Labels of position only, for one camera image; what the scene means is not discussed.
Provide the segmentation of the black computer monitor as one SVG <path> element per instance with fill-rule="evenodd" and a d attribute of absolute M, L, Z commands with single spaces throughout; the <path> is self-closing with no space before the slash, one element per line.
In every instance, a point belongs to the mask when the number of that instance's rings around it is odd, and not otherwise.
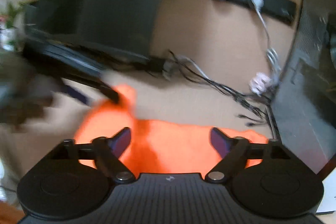
<path fill-rule="evenodd" d="M 161 0 L 38 0 L 31 34 L 116 59 L 145 63 L 160 3 Z"/>

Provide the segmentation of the pink crumpled tissue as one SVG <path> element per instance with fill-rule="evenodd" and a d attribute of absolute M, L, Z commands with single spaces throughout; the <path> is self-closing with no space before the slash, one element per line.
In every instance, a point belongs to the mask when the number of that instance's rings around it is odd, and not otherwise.
<path fill-rule="evenodd" d="M 261 96 L 267 91 L 271 85 L 271 79 L 264 73 L 258 72 L 256 76 L 250 80 L 249 88 L 252 93 Z"/>

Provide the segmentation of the orange pumpkin costume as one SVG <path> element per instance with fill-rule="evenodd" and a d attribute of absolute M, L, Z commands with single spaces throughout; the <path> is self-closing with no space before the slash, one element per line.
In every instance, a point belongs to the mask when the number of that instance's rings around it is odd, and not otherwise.
<path fill-rule="evenodd" d="M 252 143 L 267 143 L 255 130 L 237 126 L 239 106 L 209 90 L 176 88 L 159 92 L 136 90 L 119 84 L 121 102 L 97 103 L 75 134 L 78 143 L 113 137 L 124 127 L 131 130 L 130 146 L 121 161 L 135 174 L 206 174 L 220 161 L 210 143 L 210 130 L 219 128 L 230 137 L 241 136 Z"/>

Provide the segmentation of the computer tower with glass panel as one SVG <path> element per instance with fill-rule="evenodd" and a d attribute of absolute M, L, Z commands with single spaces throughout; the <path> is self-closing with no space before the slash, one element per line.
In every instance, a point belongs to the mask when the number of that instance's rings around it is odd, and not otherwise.
<path fill-rule="evenodd" d="M 335 0 L 302 0 L 270 109 L 284 146 L 319 173 L 335 155 Z"/>

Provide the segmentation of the green potted plant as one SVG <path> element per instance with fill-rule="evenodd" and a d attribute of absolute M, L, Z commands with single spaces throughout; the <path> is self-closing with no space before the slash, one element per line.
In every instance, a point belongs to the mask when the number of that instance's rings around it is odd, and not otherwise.
<path fill-rule="evenodd" d="M 1 47 L 7 51 L 19 49 L 19 29 L 16 27 L 17 17 L 21 15 L 27 2 L 17 5 L 11 1 L 6 2 L 5 10 L 1 11 Z"/>

